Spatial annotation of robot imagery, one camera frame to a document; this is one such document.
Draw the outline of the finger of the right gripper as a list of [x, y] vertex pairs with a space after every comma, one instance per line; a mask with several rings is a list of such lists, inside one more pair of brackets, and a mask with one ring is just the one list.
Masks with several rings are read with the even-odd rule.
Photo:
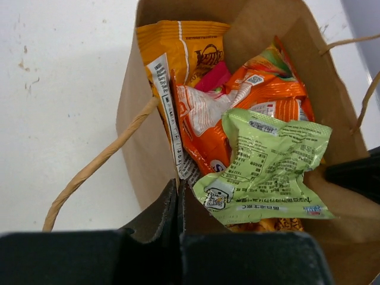
[[370, 150], [369, 154], [365, 159], [328, 166], [325, 178], [379, 204], [379, 147]]

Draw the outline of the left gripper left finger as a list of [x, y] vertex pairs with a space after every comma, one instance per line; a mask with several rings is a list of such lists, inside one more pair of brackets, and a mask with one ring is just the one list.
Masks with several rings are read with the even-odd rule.
[[120, 229], [1, 237], [1, 284], [177, 284], [176, 182]]

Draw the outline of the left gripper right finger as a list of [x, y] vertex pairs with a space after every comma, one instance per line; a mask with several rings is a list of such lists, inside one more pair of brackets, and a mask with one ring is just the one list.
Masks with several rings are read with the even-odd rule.
[[233, 233], [182, 181], [178, 193], [182, 284], [334, 284], [318, 243], [304, 232]]

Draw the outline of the brown paper bag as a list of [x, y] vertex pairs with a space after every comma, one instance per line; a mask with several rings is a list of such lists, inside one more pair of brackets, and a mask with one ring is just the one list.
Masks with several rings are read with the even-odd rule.
[[[139, 1], [135, 25], [160, 20], [217, 20], [231, 25], [224, 42], [227, 65], [238, 67], [250, 52], [261, 50], [278, 34], [296, 70], [300, 72], [319, 123], [332, 128], [327, 148], [330, 165], [369, 156], [361, 134], [349, 134], [356, 121], [349, 95], [330, 55], [319, 55], [325, 42], [303, 1]], [[81, 170], [51, 205], [43, 230], [53, 229], [59, 210], [83, 182], [116, 151], [122, 150], [138, 199], [148, 208], [168, 181], [176, 182], [176, 262], [182, 275], [178, 229], [180, 181], [169, 155], [164, 127], [143, 72], [137, 42], [132, 43], [116, 118], [118, 139]], [[379, 276], [379, 205], [370, 199], [327, 182], [323, 169], [306, 176], [306, 184], [326, 200], [338, 219], [309, 221], [306, 232], [321, 248], [334, 284], [370, 284]]]

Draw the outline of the green snack packet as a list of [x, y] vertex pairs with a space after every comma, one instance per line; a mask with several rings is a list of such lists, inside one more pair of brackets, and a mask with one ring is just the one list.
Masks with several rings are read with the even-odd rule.
[[284, 122], [244, 109], [228, 110], [221, 122], [232, 149], [231, 164], [205, 175], [193, 187], [197, 200], [220, 223], [333, 217], [303, 182], [304, 174], [320, 165], [330, 127]]

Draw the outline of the small orange snack packet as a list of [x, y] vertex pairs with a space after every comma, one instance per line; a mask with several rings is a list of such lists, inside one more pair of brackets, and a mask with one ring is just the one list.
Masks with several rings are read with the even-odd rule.
[[221, 125], [229, 109], [253, 110], [285, 122], [315, 120], [306, 87], [278, 37], [220, 87], [203, 92], [175, 84], [173, 96], [182, 145], [202, 175], [230, 164], [231, 148]]

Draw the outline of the small pink snack packet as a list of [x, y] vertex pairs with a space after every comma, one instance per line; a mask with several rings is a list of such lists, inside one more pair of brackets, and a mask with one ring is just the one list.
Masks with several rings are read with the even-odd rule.
[[221, 61], [201, 78], [195, 85], [195, 89], [203, 92], [212, 91], [228, 82], [231, 76], [225, 61]]

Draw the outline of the tall orange snack bag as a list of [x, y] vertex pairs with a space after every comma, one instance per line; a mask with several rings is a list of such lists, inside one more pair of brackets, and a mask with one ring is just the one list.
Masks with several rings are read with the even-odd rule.
[[178, 175], [197, 182], [204, 177], [182, 145], [174, 85], [195, 85], [225, 61], [223, 37], [229, 26], [213, 21], [159, 21], [139, 27], [138, 47], [159, 114], [169, 139]]

